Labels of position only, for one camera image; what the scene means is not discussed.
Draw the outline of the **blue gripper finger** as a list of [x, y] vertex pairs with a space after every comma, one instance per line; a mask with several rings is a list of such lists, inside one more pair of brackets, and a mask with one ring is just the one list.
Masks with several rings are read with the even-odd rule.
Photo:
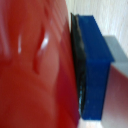
[[114, 58], [93, 16], [71, 15], [71, 39], [80, 116], [100, 120]]

